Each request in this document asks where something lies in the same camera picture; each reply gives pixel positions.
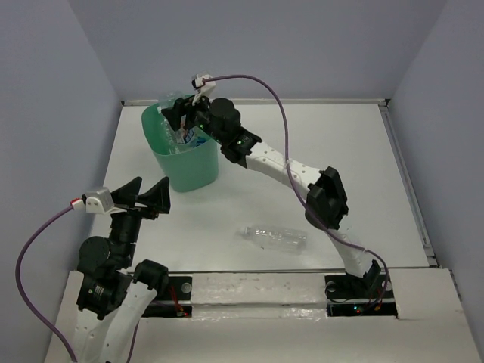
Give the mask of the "square bottle blue-orange label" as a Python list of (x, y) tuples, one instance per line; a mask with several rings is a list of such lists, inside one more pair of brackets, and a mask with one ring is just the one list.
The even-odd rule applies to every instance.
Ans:
[(191, 129), (180, 128), (176, 132), (176, 137), (177, 143), (183, 151), (196, 148), (206, 142), (204, 134), (197, 127)]

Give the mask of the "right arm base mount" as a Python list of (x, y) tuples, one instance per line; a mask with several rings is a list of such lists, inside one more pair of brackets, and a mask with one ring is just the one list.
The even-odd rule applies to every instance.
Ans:
[(324, 277), (326, 312), (330, 318), (352, 318), (368, 316), (397, 317), (396, 301), (391, 280), (385, 284), (385, 274), (378, 276), (370, 289), (360, 285), (359, 279), (349, 275), (327, 275)]

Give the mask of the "clear bottle white cap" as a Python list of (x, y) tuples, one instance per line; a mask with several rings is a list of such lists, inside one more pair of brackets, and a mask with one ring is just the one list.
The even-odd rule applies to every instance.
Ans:
[(166, 119), (162, 121), (161, 126), (163, 127), (162, 134), (164, 137), (164, 144), (167, 154), (180, 154), (182, 152), (181, 145), (178, 143), (177, 135), (171, 129), (168, 121)]

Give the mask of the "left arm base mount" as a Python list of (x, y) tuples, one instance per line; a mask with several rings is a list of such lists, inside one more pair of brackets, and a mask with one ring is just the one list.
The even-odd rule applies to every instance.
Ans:
[(166, 289), (158, 293), (145, 309), (143, 318), (190, 318), (193, 278), (189, 275), (170, 275)]

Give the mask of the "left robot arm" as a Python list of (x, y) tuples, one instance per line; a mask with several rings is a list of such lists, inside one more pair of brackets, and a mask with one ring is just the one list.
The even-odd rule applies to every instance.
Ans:
[(169, 178), (141, 193), (136, 177), (115, 191), (106, 187), (74, 200), (74, 209), (111, 218), (108, 236), (91, 236), (79, 248), (76, 270), (82, 274), (77, 297), (73, 351), (77, 362), (130, 359), (138, 324), (146, 308), (166, 293), (169, 270), (145, 259), (132, 273), (143, 220), (170, 211)]

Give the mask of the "long clear bottle front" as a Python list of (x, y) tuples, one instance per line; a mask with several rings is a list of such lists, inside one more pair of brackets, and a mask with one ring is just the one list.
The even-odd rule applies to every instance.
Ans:
[(261, 250), (299, 255), (305, 248), (305, 231), (271, 225), (248, 225), (237, 230), (237, 235)]

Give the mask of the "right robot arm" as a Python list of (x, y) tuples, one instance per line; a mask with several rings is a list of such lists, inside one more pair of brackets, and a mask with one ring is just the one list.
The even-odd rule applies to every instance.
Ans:
[(349, 212), (348, 198), (335, 168), (312, 168), (290, 159), (287, 152), (276, 151), (242, 126), (239, 110), (226, 98), (178, 98), (171, 106), (161, 107), (160, 113), (173, 131), (198, 128), (219, 144), (230, 162), (291, 188), (306, 220), (324, 231), (337, 249), (348, 277), (345, 291), (366, 296), (378, 289), (378, 278), (388, 275), (386, 264), (342, 227)]

